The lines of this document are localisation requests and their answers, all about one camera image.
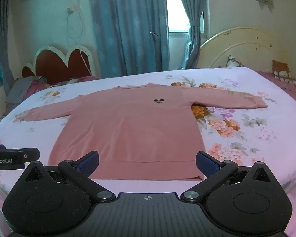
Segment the pink long-sleeve sweater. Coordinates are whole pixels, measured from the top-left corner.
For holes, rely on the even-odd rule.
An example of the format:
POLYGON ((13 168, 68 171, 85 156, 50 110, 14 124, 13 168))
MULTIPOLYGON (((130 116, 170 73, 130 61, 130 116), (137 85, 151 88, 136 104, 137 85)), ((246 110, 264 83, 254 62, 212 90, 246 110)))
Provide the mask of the pink long-sleeve sweater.
POLYGON ((95 150, 93 179, 182 180, 201 176, 195 159, 205 149, 191 107, 266 108, 259 96, 221 89, 115 87, 26 111, 21 121, 68 117, 49 165, 95 150))

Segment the pile of clothes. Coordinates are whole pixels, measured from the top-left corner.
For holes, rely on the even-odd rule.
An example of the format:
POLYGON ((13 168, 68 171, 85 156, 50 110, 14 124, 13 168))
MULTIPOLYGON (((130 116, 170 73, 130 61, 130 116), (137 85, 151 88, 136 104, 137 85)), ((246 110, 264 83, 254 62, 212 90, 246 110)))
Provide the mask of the pile of clothes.
POLYGON ((78 82, 86 82, 98 80, 95 76, 84 76, 81 78, 71 78, 67 81, 57 82, 55 84, 48 84, 47 79, 42 76, 29 76, 26 78, 19 78, 13 84, 8 96, 6 97, 6 103, 20 104, 31 95, 56 86, 63 86, 67 84, 75 84, 78 82))

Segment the red heart-shaped headboard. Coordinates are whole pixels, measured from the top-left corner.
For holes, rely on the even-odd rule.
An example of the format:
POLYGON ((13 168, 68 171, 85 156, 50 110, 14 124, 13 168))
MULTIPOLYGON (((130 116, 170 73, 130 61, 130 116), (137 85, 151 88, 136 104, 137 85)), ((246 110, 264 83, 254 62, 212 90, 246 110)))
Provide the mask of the red heart-shaped headboard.
POLYGON ((83 45, 73 46, 66 54, 53 46, 41 47, 33 63, 24 65, 22 76, 41 76, 50 85, 73 78, 97 78, 93 55, 83 45))

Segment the orange patterned pillow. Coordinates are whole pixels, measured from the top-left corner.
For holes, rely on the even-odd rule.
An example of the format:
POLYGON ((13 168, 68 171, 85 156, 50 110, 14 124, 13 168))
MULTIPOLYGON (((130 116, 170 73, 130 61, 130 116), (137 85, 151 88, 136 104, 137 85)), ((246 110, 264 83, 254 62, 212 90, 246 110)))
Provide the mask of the orange patterned pillow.
POLYGON ((272 60, 272 72, 275 78, 287 84, 296 85, 296 80, 291 77, 290 69, 287 63, 272 60))

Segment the cream round headboard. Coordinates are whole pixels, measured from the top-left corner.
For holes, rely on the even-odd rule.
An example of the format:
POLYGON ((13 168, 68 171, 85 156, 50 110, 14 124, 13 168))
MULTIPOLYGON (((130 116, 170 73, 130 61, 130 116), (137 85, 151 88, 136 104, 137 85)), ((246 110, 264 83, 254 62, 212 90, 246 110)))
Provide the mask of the cream round headboard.
POLYGON ((286 63, 287 52, 272 35, 251 27, 225 30, 201 45, 198 69, 227 66, 232 57, 255 71, 271 72, 273 61, 286 63))

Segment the blue curtain left panel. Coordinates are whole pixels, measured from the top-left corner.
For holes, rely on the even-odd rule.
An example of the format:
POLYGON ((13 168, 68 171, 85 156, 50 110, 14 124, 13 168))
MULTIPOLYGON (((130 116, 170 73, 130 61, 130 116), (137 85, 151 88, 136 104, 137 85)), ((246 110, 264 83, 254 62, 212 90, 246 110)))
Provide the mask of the blue curtain left panel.
POLYGON ((90 0, 101 76, 167 71, 166 0, 90 0))

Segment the blue curtain panel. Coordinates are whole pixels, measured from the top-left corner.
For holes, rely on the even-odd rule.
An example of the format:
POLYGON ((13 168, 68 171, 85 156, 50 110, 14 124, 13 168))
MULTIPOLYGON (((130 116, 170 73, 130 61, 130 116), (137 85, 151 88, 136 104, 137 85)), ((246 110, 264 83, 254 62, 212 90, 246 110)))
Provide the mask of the blue curtain panel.
POLYGON ((166 0, 90 0, 101 76, 167 71, 166 0))
POLYGON ((206 0, 181 0, 181 2, 189 20, 189 40, 181 68, 188 70, 194 69, 198 62, 201 46, 200 19, 206 0))

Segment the blue curtain right panel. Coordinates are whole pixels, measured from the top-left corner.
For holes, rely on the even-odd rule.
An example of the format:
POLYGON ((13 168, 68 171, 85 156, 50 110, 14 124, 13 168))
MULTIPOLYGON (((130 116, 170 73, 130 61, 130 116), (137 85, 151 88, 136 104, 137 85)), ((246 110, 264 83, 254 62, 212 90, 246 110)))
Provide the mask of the blue curtain right panel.
POLYGON ((188 70, 194 69, 198 62, 201 46, 200 19, 206 0, 181 0, 181 2, 189 20, 189 40, 181 68, 188 70))

